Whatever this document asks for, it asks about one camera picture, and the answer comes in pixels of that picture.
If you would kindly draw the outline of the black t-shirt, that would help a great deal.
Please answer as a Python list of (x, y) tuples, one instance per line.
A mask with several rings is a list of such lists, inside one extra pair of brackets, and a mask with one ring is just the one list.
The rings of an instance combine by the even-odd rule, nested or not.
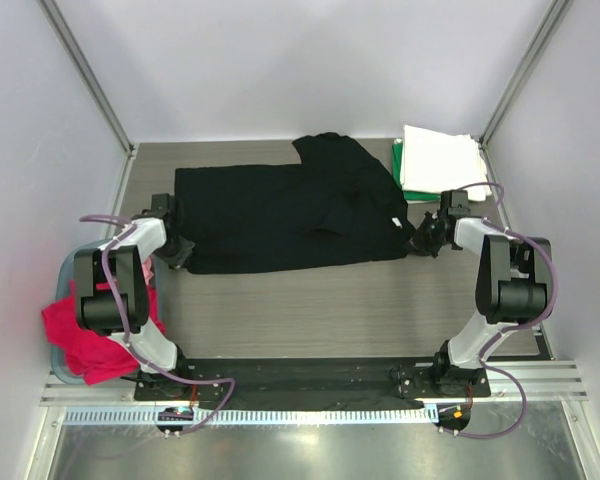
[(336, 133), (292, 143), (297, 164), (179, 168), (192, 274), (253, 274), (387, 261), (415, 232), (391, 173)]

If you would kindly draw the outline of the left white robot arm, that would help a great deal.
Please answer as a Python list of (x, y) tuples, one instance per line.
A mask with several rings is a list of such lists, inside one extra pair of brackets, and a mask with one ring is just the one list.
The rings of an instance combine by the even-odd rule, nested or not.
[(160, 259), (171, 269), (184, 266), (194, 243), (181, 235), (183, 213), (175, 196), (151, 198), (148, 209), (131, 217), (91, 214), (83, 223), (104, 223), (118, 233), (95, 248), (74, 255), (73, 280), (78, 326), (124, 349), (170, 398), (185, 397), (193, 375), (185, 356), (154, 323), (143, 265)]

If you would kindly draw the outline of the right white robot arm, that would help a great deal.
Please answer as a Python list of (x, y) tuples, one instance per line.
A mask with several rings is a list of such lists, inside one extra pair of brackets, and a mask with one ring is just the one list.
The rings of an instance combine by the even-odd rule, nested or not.
[(487, 359), (511, 335), (533, 328), (552, 313), (557, 273), (548, 239), (526, 237), (475, 216), (463, 189), (441, 193), (411, 239), (418, 253), (436, 257), (449, 246), (479, 257), (476, 311), (464, 328), (444, 341), (428, 367), (403, 373), (411, 398), (456, 397), (486, 382)]

